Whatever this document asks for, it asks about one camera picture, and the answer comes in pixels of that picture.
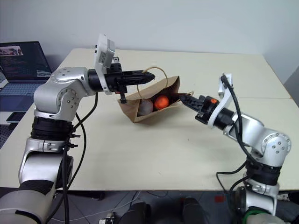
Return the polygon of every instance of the table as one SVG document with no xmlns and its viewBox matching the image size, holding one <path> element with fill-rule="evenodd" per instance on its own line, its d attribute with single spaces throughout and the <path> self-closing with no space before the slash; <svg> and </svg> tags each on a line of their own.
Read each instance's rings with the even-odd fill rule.
<svg viewBox="0 0 299 224">
<path fill-rule="evenodd" d="M 241 110 L 290 136 L 292 150 L 279 183 L 283 190 L 299 189 L 298 178 L 293 178 L 299 158 L 299 108 L 262 56 L 127 50 L 116 51 L 116 56 L 123 70 L 157 65 L 169 76 L 180 75 L 180 92 L 194 90 L 197 97 L 216 95 L 218 77 L 223 71 L 231 72 Z M 92 49 L 74 49 L 60 67 L 92 68 L 92 61 Z M 98 108 L 84 123 L 87 150 L 72 190 L 220 190 L 215 172 L 234 170 L 245 160 L 236 142 L 196 121 L 195 112 L 187 107 L 133 124 L 115 99 L 100 93 Z M 82 99 L 78 114 L 83 117 L 93 103 L 93 97 Z M 1 187 L 19 185 L 17 174 L 33 110 L 32 106 L 0 150 Z M 83 139 L 74 143 L 83 146 Z M 81 147 L 69 153 L 74 157 L 74 168 L 81 153 Z M 224 176 L 222 180 L 228 188 L 241 176 Z"/>
</svg>

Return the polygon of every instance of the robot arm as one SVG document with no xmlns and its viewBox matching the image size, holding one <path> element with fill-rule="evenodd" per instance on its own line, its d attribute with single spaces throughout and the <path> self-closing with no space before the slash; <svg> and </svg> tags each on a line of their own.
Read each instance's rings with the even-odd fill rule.
<svg viewBox="0 0 299 224">
<path fill-rule="evenodd" d="M 126 103 L 127 85 L 144 84 L 155 78 L 149 72 L 121 70 L 111 63 L 114 43 L 100 35 L 95 50 L 95 69 L 84 67 L 56 70 L 34 94 L 34 122 L 19 170 L 20 187 L 0 199 L 0 223 L 45 223 L 56 189 L 62 187 L 63 153 L 76 147 L 70 138 L 72 121 L 80 100 L 96 92 L 121 95 Z M 67 179 L 73 158 L 66 157 Z"/>
<path fill-rule="evenodd" d="M 231 74 L 225 75 L 232 86 Z M 232 100 L 228 87 L 219 79 L 219 96 L 221 102 L 212 98 L 200 96 L 181 96 L 184 105 L 195 110 L 198 114 L 195 119 L 210 128 L 218 127 L 223 134 L 238 141 L 236 128 L 239 129 L 237 112 L 227 108 Z M 245 214 L 252 208 L 275 215 L 277 195 L 279 192 L 278 177 L 286 155 L 290 152 L 291 141 L 284 133 L 268 129 L 263 123 L 249 115 L 241 114 L 242 142 L 250 147 L 250 156 L 247 157 L 246 173 L 249 178 L 244 181 L 244 187 L 239 187 L 235 193 L 235 210 Z"/>
</svg>

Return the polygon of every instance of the paper bag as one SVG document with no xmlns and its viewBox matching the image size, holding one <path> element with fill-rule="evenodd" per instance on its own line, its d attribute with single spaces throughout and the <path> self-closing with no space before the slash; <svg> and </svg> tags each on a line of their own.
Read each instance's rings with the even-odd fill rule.
<svg viewBox="0 0 299 224">
<path fill-rule="evenodd" d="M 120 100 L 118 100 L 118 103 L 121 107 L 121 110 L 124 112 L 124 114 L 130 118 L 130 120 L 133 123 L 137 123 L 141 120 L 144 120 L 146 118 L 155 116 L 157 113 L 161 113 L 164 110 L 169 110 L 173 107 L 179 106 L 177 103 L 179 101 L 180 95 L 185 95 L 185 93 L 178 93 L 179 88 L 179 76 L 170 77 L 168 78 L 168 84 L 167 87 L 165 86 L 166 78 L 162 79 L 161 81 L 157 82 L 156 84 L 153 84 L 141 91 L 127 96 L 127 103 L 121 104 Z M 140 96 L 142 96 L 143 99 L 151 99 L 152 101 L 155 101 L 155 99 L 160 95 L 167 95 L 169 96 L 169 106 L 161 109 L 151 112 L 150 114 L 144 115 L 144 116 L 138 116 L 138 109 L 140 101 L 142 100 Z"/>
</svg>

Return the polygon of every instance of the orange ball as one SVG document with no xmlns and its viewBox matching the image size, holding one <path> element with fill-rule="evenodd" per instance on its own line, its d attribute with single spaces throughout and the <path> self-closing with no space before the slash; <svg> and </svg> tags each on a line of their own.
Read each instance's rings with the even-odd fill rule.
<svg viewBox="0 0 299 224">
<path fill-rule="evenodd" d="M 169 106 L 169 99 L 167 96 L 161 95 L 155 100 L 154 106 L 157 110 L 166 108 Z"/>
</svg>

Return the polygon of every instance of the gray floor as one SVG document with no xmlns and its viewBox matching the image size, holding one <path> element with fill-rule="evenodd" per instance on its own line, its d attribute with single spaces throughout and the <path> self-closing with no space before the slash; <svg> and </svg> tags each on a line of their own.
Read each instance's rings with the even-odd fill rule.
<svg viewBox="0 0 299 224">
<path fill-rule="evenodd" d="M 120 217 L 129 208 L 129 205 L 125 205 L 132 200 L 135 191 L 122 191 L 122 192 L 107 192 L 105 198 L 102 201 L 97 199 L 81 197 L 81 196 L 69 196 L 70 202 L 70 219 L 74 220 L 72 224 L 97 224 L 100 218 L 105 218 L 113 207 L 119 203 L 115 209 L 115 214 Z M 156 195 L 164 196 L 165 191 L 155 191 Z M 208 191 L 169 191 L 166 197 L 156 197 L 150 195 L 146 191 L 143 191 L 138 196 L 136 202 L 146 202 L 151 205 L 152 208 L 152 223 L 155 224 L 181 224 L 180 222 L 180 202 L 181 199 L 187 196 L 196 198 L 201 206 L 206 211 L 206 215 L 210 223 L 222 223 L 228 224 L 230 222 L 229 211 L 227 203 L 215 202 L 215 196 L 223 195 L 221 192 L 208 192 Z M 56 206 L 57 201 L 61 195 L 58 195 L 54 200 L 53 207 Z M 59 211 L 54 216 L 55 219 L 64 219 L 64 208 L 60 207 Z M 57 220 L 52 219 L 49 224 L 60 224 Z"/>
</svg>

